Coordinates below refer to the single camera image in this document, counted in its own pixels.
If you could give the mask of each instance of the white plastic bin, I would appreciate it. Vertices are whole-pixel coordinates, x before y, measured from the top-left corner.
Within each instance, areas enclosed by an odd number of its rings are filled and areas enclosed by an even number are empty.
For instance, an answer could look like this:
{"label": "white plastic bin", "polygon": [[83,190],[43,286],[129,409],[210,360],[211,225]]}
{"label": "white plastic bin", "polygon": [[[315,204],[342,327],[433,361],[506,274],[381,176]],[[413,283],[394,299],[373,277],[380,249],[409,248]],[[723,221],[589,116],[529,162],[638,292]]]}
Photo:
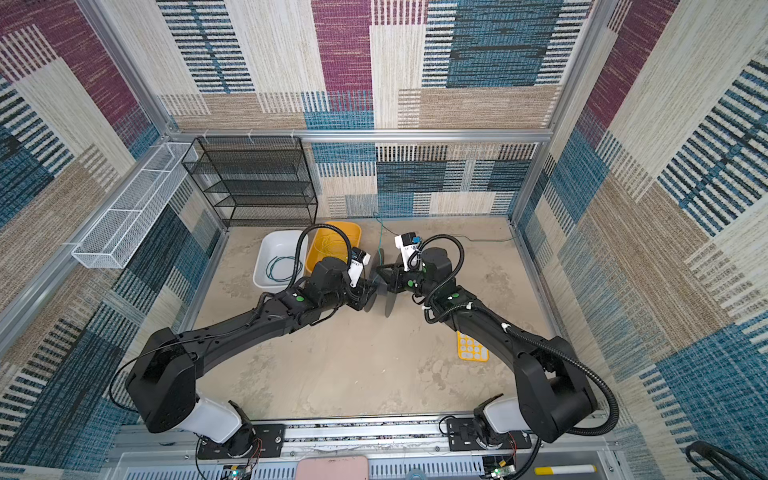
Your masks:
{"label": "white plastic bin", "polygon": [[[278,293],[283,291],[288,285],[288,280],[276,282],[266,276],[266,267],[275,257],[293,257],[296,253],[296,244],[299,242],[301,230],[280,230],[272,232],[261,240],[259,256],[256,259],[256,266],[253,268],[253,284],[265,292]],[[301,268],[296,278],[299,279],[304,274],[303,265],[306,262],[306,248],[309,239],[304,237],[301,245]],[[272,269],[272,277],[282,279],[290,278],[293,273],[293,260],[281,260]]]}

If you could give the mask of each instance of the black wire mesh shelf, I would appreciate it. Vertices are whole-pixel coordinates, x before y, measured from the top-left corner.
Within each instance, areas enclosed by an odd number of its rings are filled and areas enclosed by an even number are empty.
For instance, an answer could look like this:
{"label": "black wire mesh shelf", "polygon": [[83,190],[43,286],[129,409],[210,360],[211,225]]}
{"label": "black wire mesh shelf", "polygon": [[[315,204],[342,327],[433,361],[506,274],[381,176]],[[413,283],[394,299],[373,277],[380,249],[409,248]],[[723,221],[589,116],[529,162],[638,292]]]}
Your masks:
{"label": "black wire mesh shelf", "polygon": [[317,218],[299,138],[198,137],[182,164],[228,227],[301,227]]}

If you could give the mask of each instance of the pink object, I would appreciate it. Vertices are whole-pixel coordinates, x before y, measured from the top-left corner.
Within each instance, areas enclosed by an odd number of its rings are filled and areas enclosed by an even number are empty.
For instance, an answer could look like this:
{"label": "pink object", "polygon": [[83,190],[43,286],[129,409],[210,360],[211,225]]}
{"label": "pink object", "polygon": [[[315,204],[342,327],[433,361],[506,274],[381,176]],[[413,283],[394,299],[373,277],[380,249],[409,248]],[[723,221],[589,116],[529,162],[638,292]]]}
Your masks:
{"label": "pink object", "polygon": [[296,480],[368,480],[368,459],[305,458],[296,467]]}

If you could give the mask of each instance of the patterned carpet wall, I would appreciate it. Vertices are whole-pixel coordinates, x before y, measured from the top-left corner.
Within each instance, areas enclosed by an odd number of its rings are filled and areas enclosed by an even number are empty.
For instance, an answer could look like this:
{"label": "patterned carpet wall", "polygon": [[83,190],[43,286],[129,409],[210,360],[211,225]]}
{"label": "patterned carpet wall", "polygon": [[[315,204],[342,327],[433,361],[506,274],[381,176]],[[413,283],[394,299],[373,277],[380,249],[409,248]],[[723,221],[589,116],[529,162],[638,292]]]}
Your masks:
{"label": "patterned carpet wall", "polygon": [[508,215],[536,144],[305,144],[318,218]]}
{"label": "patterned carpet wall", "polygon": [[519,224],[636,478],[768,472],[768,4],[621,0]]}
{"label": "patterned carpet wall", "polygon": [[[184,180],[124,270],[81,266],[0,362],[0,477],[96,478],[138,414],[107,394],[150,334],[178,331],[220,231]],[[131,405],[122,382],[119,402]]]}
{"label": "patterned carpet wall", "polygon": [[0,310],[158,137],[74,0],[0,0]]}
{"label": "patterned carpet wall", "polygon": [[546,127],[592,0],[99,0],[183,129]]}

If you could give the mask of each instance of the yellow marker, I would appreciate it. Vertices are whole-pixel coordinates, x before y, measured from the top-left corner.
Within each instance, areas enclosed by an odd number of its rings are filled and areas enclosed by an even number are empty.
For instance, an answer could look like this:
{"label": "yellow marker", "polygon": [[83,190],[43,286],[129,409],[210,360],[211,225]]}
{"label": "yellow marker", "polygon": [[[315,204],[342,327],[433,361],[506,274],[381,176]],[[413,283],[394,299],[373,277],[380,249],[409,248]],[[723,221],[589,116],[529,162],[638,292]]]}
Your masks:
{"label": "yellow marker", "polygon": [[565,473],[595,473],[594,465],[562,465],[559,467],[536,467],[536,475],[562,475]]}

